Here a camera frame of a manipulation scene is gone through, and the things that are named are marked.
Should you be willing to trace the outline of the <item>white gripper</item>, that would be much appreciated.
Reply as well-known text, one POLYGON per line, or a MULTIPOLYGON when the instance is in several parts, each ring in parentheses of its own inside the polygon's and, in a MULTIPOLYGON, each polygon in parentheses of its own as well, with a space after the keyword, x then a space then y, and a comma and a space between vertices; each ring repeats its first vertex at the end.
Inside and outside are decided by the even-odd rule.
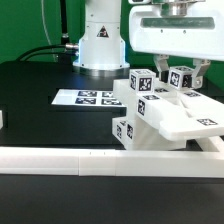
POLYGON ((169 56, 197 58, 192 87, 201 88, 211 61, 224 61, 224 0, 188 0, 183 15, 166 15, 166 2, 147 0, 129 14, 129 40, 153 57, 159 80, 168 81, 169 56))

